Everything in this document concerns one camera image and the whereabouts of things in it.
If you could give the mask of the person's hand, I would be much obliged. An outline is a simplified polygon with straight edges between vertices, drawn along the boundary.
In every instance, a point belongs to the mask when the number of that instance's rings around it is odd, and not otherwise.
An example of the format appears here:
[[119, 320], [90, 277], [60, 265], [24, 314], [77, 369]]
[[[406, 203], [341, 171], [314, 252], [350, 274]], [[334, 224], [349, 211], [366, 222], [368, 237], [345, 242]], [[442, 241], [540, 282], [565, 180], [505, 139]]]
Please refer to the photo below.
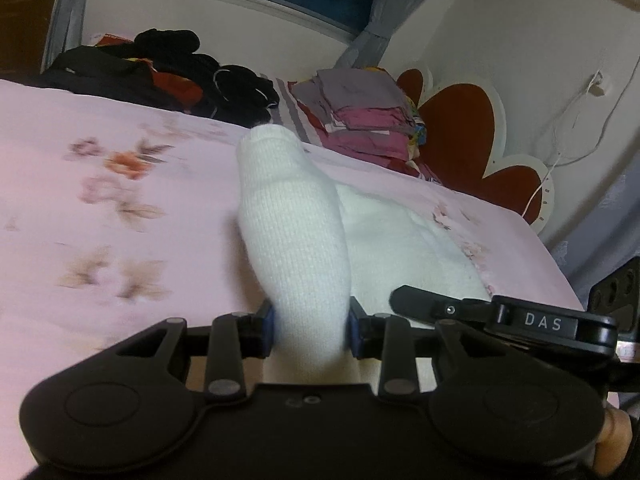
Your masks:
[[619, 408], [608, 405], [596, 444], [592, 469], [600, 477], [608, 477], [623, 463], [632, 441], [630, 417]]

